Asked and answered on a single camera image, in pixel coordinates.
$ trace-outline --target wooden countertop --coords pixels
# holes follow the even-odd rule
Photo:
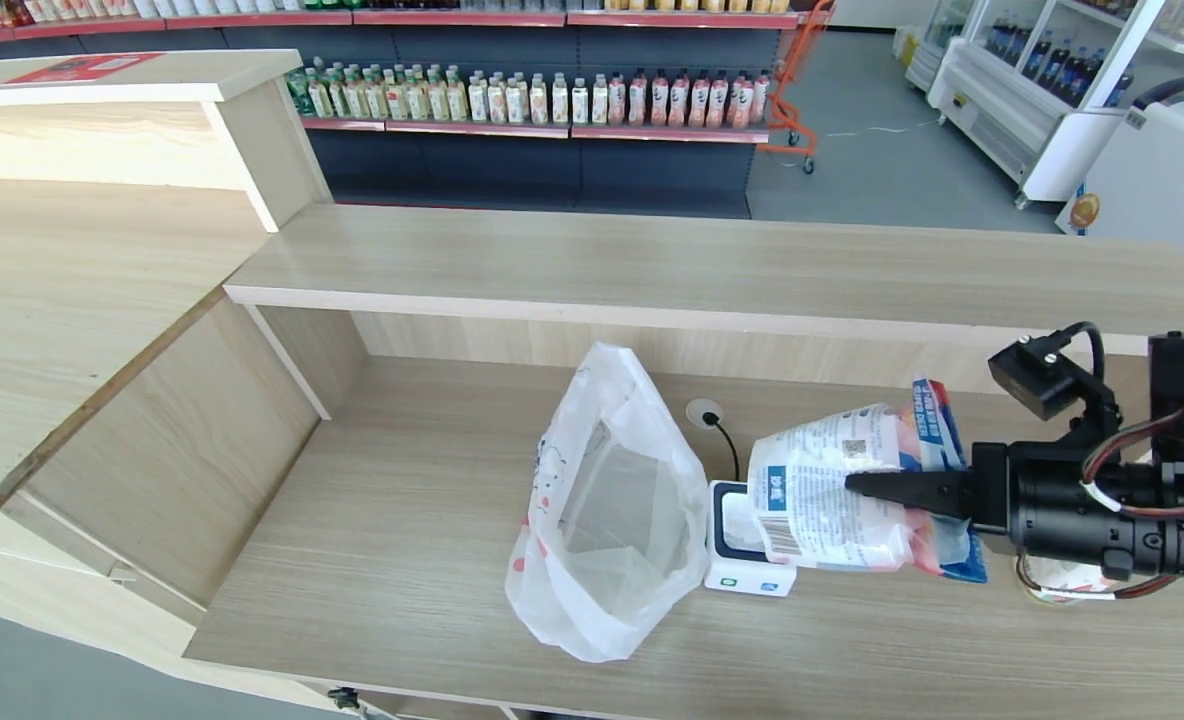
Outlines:
[[[86,82],[4,85],[73,54],[0,60],[0,107],[85,102],[221,102],[301,68],[296,50],[195,50],[161,54]]]
[[[1028,233],[316,205],[225,284],[263,306],[1003,347],[1184,328],[1184,251]]]
[[[239,191],[0,181],[0,483],[266,240]]]
[[[723,405],[757,437],[889,388],[656,375],[675,411]],[[533,448],[568,369],[373,359],[318,425],[185,657],[379,692],[578,715],[728,720],[1184,716],[1184,581],[1139,602],[1049,608],[1008,559],[993,581],[803,570],[777,600],[696,589],[625,662],[542,647],[504,597]],[[1014,401],[953,396],[964,439],[1037,439]],[[712,477],[728,450],[688,427]]]

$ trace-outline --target barcode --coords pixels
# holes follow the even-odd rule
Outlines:
[[[786,518],[761,518],[761,527],[770,538],[771,555],[800,555],[802,547],[792,536],[792,525]]]
[[[843,439],[839,442],[839,450],[844,452],[845,459],[856,459],[856,457],[867,457],[867,441]]]

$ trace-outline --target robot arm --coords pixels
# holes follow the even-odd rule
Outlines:
[[[1081,332],[1090,336],[1092,372],[1060,352]],[[1117,398],[1103,384],[1103,342],[1092,323],[1021,338],[991,356],[989,368],[1043,420],[1077,400],[1085,413],[1054,442],[976,442],[969,470],[862,472],[849,475],[845,487],[970,519],[982,533],[1008,536],[1019,557],[1099,565],[1114,580],[1158,576],[1158,587],[1184,576],[1184,333],[1148,339],[1151,418],[1131,427],[1121,427]],[[1122,448],[1144,439],[1151,461],[1121,462]]]

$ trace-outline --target refrigerator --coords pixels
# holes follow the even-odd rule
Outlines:
[[[1081,237],[1184,243],[1184,79],[1133,102],[1057,225]]]
[[[1067,201],[1141,88],[1184,77],[1184,0],[976,0],[926,99],[1016,184]]]
[[[948,51],[948,41],[966,28],[973,5],[974,0],[939,0],[934,5],[929,22],[926,22],[925,37],[921,38],[921,45],[916,46],[905,76],[913,86],[920,88],[922,92],[929,90],[939,72],[939,63]]]

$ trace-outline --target red sign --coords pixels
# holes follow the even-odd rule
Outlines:
[[[117,70],[139,65],[163,53],[117,53],[117,54],[82,54],[56,63],[51,68],[33,70],[25,76],[7,79],[5,85],[28,85],[38,82],[90,82]]]

